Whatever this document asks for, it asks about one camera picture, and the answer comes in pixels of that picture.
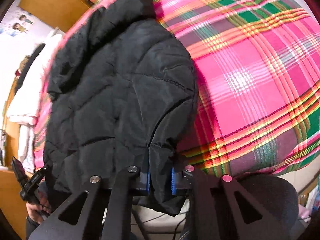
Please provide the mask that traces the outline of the person's left hand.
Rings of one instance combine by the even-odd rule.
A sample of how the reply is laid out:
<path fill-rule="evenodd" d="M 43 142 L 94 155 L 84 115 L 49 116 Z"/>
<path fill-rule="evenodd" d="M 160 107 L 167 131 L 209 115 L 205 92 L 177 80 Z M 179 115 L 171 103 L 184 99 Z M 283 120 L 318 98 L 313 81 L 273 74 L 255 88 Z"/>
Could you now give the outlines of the person's left hand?
<path fill-rule="evenodd" d="M 41 215 L 41 212 L 52 213 L 52 206 L 50 205 L 47 194 L 45 192 L 39 191 L 39 204 L 26 202 L 26 208 L 29 218 L 41 224 L 44 221 L 44 218 Z"/>

